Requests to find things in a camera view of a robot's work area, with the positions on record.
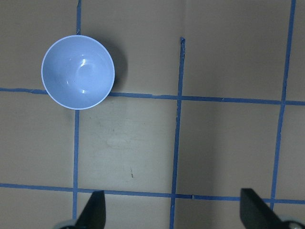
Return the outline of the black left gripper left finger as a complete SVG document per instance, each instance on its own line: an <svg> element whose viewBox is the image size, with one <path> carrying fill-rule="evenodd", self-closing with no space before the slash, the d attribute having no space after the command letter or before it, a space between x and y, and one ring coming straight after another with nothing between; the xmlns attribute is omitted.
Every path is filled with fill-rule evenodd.
<svg viewBox="0 0 305 229"><path fill-rule="evenodd" d="M106 224L104 191L94 191L74 227L76 229L103 229Z"/></svg>

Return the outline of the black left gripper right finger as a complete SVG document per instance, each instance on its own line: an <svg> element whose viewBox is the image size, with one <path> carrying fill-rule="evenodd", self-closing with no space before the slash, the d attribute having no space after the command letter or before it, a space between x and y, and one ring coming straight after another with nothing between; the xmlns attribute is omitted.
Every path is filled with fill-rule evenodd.
<svg viewBox="0 0 305 229"><path fill-rule="evenodd" d="M240 219L246 229L283 229L279 217L251 188L240 191Z"/></svg>

